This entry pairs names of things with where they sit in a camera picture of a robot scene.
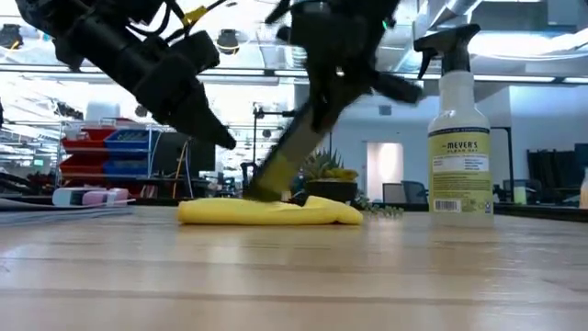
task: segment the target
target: yellow towel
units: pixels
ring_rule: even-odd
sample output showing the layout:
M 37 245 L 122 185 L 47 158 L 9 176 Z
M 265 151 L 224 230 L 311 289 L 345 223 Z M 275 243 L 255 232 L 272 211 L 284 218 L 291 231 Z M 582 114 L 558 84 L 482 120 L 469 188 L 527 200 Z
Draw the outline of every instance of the yellow towel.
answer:
M 304 207 L 284 202 L 210 198 L 181 202 L 177 220 L 182 224 L 359 225 L 363 215 L 344 203 L 313 196 Z

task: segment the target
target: potted plant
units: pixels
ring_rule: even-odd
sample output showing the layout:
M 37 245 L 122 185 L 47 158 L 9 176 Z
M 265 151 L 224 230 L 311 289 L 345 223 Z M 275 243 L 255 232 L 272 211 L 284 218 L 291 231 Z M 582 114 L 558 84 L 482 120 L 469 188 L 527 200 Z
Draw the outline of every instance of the potted plant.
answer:
M 357 194 L 357 171 L 345 169 L 341 155 L 335 151 L 317 151 L 302 166 L 304 189 L 310 195 L 351 202 Z

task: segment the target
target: white spray bottle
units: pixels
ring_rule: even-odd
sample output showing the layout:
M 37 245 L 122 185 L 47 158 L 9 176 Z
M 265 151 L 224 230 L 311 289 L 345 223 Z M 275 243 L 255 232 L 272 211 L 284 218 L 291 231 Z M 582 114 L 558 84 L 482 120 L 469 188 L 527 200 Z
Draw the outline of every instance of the white spray bottle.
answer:
M 469 66 L 469 41 L 480 32 L 469 24 L 414 42 L 423 52 L 422 77 L 428 64 L 441 57 L 441 107 L 429 124 L 429 211 L 457 217 L 492 215 L 490 123 L 475 108 L 474 75 Z

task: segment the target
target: blue storage bin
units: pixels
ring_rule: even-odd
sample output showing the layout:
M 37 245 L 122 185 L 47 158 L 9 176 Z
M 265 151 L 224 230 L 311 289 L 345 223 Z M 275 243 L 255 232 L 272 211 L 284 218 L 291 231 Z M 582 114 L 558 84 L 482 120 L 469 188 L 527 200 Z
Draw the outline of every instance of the blue storage bin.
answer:
M 160 132 L 152 132 L 152 149 Z M 146 130 L 118 130 L 110 134 L 104 141 L 109 152 L 120 153 L 148 153 L 149 131 Z
M 103 165 L 104 174 L 108 176 L 147 176 L 147 159 L 142 160 L 110 160 Z

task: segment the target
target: plant pot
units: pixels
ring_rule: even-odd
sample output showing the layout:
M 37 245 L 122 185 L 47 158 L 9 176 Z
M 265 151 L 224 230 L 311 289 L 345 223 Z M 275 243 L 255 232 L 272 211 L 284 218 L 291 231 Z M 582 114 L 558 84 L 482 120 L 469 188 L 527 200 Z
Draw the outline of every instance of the plant pot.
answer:
M 357 183 L 340 180 L 313 180 L 304 185 L 306 191 L 315 197 L 326 198 L 343 203 L 356 199 Z

